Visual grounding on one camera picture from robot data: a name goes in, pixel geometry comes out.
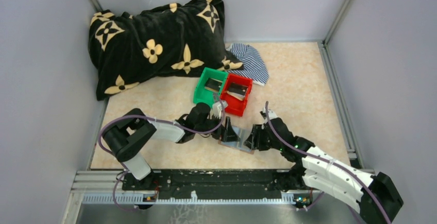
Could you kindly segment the pink leather card holder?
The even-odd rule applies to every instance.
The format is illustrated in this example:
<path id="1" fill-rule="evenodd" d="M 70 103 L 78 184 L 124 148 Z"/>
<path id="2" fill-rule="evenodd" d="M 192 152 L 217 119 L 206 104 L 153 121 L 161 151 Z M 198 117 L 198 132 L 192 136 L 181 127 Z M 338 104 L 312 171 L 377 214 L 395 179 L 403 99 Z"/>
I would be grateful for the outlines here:
<path id="1" fill-rule="evenodd" d="M 236 149 L 245 153 L 254 154 L 254 150 L 251 145 L 246 146 L 244 142 L 249 138 L 251 131 L 243 129 L 237 126 L 232 126 L 232 129 L 237 134 L 238 140 L 232 142 L 218 141 L 219 145 L 226 146 L 228 148 Z"/>

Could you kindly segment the black VIP card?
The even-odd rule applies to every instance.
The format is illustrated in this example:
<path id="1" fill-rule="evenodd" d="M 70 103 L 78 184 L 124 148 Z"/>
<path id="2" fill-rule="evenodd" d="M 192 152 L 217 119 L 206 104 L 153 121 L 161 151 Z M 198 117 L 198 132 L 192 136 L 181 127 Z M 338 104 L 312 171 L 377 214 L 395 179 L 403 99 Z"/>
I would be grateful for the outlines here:
<path id="1" fill-rule="evenodd" d="M 219 93 L 223 82 L 214 78 L 208 78 L 204 84 L 204 89 L 213 93 Z"/>

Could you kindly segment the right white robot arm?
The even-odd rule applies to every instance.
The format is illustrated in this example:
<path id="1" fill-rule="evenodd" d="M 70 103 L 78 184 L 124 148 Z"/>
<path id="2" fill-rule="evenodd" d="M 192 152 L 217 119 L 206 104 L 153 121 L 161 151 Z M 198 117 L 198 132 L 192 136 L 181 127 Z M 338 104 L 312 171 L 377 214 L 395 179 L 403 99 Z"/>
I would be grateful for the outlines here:
<path id="1" fill-rule="evenodd" d="M 296 189 L 315 188 L 355 210 L 366 223 L 392 223 L 404 205 L 393 180 L 347 165 L 312 141 L 294 135 L 270 109 L 260 112 L 263 123 L 253 125 L 245 145 L 253 150 L 276 149 L 289 162 Z"/>

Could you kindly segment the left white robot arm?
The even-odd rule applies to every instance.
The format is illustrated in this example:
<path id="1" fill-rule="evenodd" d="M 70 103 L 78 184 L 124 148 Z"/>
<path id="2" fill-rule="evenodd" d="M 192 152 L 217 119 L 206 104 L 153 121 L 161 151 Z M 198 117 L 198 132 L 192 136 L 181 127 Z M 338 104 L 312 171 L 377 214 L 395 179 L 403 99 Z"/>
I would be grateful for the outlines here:
<path id="1" fill-rule="evenodd" d="M 155 177 L 140 151 L 149 140 L 183 144 L 197 134 L 209 135 L 223 143 L 241 140 L 225 115 L 226 106 L 221 100 L 212 106 L 199 102 L 188 114 L 174 121 L 148 117 L 141 109 L 134 108 L 104 126 L 98 144 L 134 177 L 140 189 L 147 190 L 153 186 Z"/>

